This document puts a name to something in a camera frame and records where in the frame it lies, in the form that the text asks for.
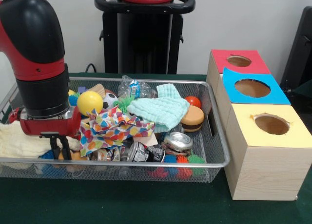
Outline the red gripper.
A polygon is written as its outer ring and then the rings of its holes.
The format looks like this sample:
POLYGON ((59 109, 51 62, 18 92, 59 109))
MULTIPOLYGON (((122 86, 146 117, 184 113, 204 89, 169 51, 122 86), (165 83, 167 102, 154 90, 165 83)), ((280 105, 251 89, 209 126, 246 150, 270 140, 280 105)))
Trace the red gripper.
MULTIPOLYGON (((66 136, 75 136, 80 128, 81 115, 78 107, 70 107, 62 115, 46 119, 30 118, 26 110, 20 114, 20 125, 23 132, 30 136, 61 135, 62 155, 64 160, 71 160, 71 150, 66 136)), ((59 158, 60 147, 57 145, 57 138, 50 137, 50 146, 54 159, 59 158)))

